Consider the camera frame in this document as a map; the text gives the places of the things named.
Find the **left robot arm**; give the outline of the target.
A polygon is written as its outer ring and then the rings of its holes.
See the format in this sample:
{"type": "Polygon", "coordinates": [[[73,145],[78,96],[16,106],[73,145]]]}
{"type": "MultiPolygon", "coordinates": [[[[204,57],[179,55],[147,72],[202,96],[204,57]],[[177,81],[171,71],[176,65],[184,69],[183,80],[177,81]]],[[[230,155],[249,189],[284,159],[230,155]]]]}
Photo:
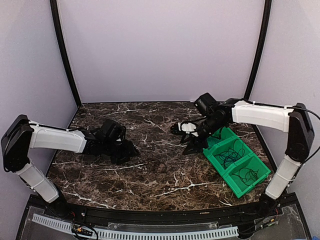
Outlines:
{"type": "Polygon", "coordinates": [[[3,168],[17,174],[60,218],[71,213],[64,196],[29,158],[30,149],[63,150],[84,155],[110,157],[111,163],[121,165],[139,156],[132,141],[126,139],[126,127],[107,119],[101,127],[66,129],[47,126],[19,115],[1,138],[3,168]]]}

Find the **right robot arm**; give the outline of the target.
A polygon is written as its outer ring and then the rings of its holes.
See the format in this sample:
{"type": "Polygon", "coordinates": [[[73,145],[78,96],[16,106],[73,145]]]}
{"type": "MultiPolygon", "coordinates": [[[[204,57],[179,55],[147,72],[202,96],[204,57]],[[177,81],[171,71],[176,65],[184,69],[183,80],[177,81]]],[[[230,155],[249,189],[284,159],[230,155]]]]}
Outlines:
{"type": "Polygon", "coordinates": [[[277,200],[297,175],[301,166],[313,157],[310,153],[315,132],[308,110],[303,103],[277,106],[256,103],[243,98],[216,101],[208,92],[202,94],[194,105],[204,117],[195,125],[191,121],[178,123],[180,133],[187,135],[184,155],[201,153],[208,148],[207,139],[227,124],[250,124],[276,129],[288,134],[287,147],[277,171],[265,189],[262,201],[255,205],[255,213],[266,217],[275,208],[277,200]]]}

